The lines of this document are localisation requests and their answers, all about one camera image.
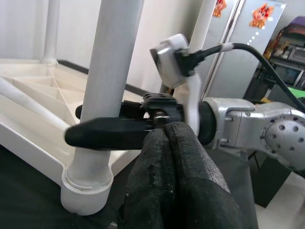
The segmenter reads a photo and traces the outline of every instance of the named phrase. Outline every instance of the fridge magnet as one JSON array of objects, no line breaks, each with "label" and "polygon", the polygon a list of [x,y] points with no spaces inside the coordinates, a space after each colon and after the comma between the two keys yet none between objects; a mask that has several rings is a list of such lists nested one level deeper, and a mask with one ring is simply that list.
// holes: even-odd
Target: fridge magnet
[{"label": "fridge magnet", "polygon": [[250,22],[250,26],[262,28],[265,26],[266,21],[272,15],[274,6],[268,6],[267,3],[260,8],[252,12],[253,20]]},{"label": "fridge magnet", "polygon": [[221,11],[227,7],[227,4],[225,3],[225,0],[217,0],[213,16],[220,18],[221,17]]}]

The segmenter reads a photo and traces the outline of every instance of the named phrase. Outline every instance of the black fabric glove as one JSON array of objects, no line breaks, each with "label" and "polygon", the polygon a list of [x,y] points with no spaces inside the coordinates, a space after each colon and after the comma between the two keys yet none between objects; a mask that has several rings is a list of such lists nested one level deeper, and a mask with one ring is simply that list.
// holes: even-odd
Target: black fabric glove
[{"label": "black fabric glove", "polygon": [[245,229],[218,167],[185,123],[146,137],[127,184],[123,229]]}]

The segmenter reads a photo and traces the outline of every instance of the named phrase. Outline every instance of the gray fabric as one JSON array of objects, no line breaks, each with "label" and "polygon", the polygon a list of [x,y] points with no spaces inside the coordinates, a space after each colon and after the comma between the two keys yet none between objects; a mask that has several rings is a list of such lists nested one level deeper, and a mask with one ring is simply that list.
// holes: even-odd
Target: gray fabric
[{"label": "gray fabric", "polygon": [[185,123],[152,130],[130,173],[124,229],[247,229],[224,177]]},{"label": "gray fabric", "polygon": [[[171,123],[165,127],[165,132],[170,139],[174,151],[189,150],[198,152],[196,155],[199,155],[201,160],[196,160],[196,158],[193,158],[194,155],[192,154],[192,158],[187,160],[188,164],[184,165],[184,167],[189,166],[190,174],[193,174],[194,177],[200,176],[201,174],[202,178],[209,179],[230,193],[219,168],[209,157],[203,146],[200,144],[198,138],[195,136],[192,129],[188,125],[181,123]],[[187,144],[189,148],[182,146],[182,144]]]},{"label": "gray fabric", "polygon": [[214,161],[210,158],[210,156],[207,154],[203,146],[200,144],[200,142],[197,140],[197,145],[199,148],[200,156],[202,158],[202,161],[204,164],[209,165],[205,167],[206,173],[209,175],[209,179],[213,181],[214,183],[218,184],[220,187],[222,187],[225,191],[230,193],[229,187],[224,179],[224,176],[220,172],[217,165],[214,163]]},{"label": "gray fabric", "polygon": [[207,153],[224,175],[251,228],[258,229],[247,153],[241,152],[239,156],[222,150],[207,150]]}]

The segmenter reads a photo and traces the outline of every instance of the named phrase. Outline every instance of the white plastic pole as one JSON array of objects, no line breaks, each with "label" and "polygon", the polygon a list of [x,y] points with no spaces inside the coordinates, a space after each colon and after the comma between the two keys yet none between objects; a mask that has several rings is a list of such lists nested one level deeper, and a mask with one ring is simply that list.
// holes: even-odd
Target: white plastic pole
[{"label": "white plastic pole", "polygon": [[56,47],[60,0],[49,0],[47,29],[42,63],[57,64]]},{"label": "white plastic pole", "polygon": [[[203,47],[205,37],[211,23],[216,0],[204,0],[198,15],[198,19],[194,28],[192,39],[189,45],[190,52],[196,52]],[[200,90],[202,82],[200,75],[196,71],[195,74],[186,79],[186,83],[175,88],[174,97],[184,106],[184,116],[186,122],[196,135],[199,134],[199,110],[198,103],[200,101]]]},{"label": "white plastic pole", "polygon": [[190,51],[202,49],[212,20],[216,0],[203,0],[197,22],[190,41]]},{"label": "white plastic pole", "polygon": [[15,103],[27,108],[28,110],[38,114],[39,116],[53,123],[61,130],[67,129],[70,125],[64,122],[62,119],[57,117],[51,111],[44,106],[40,105],[34,99],[29,97],[27,94],[19,90],[14,85],[7,82],[5,79],[0,77],[0,94],[4,97],[14,101]]},{"label": "white plastic pole", "polygon": [[[119,116],[143,3],[102,0],[81,122]],[[110,151],[75,150],[62,176],[61,202],[69,212],[91,215],[104,207],[113,181],[109,156]]]}]

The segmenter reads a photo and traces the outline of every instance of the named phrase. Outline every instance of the white pole base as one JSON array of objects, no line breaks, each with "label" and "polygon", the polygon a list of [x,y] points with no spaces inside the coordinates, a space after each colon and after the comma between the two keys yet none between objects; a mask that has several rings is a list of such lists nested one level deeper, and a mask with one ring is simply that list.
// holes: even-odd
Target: white pole base
[{"label": "white pole base", "polygon": [[97,213],[105,206],[113,182],[112,172],[107,184],[87,190],[80,190],[70,185],[67,180],[67,170],[64,170],[61,178],[61,204],[70,213],[88,216]]}]

